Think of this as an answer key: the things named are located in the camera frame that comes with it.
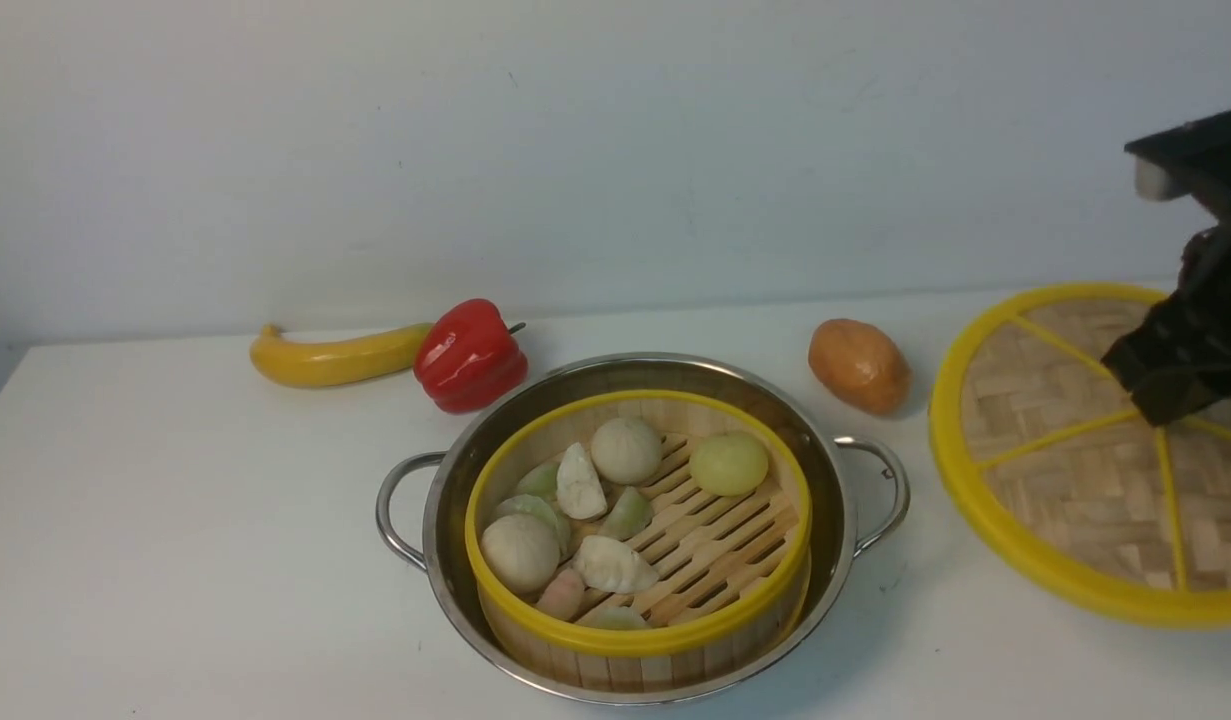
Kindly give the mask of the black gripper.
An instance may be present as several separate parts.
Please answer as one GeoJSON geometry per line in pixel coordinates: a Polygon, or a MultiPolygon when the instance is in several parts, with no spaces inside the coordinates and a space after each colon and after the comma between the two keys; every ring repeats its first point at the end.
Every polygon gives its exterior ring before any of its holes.
{"type": "Polygon", "coordinates": [[[1231,218],[1185,242],[1176,290],[1101,364],[1151,427],[1231,400],[1231,218]]]}

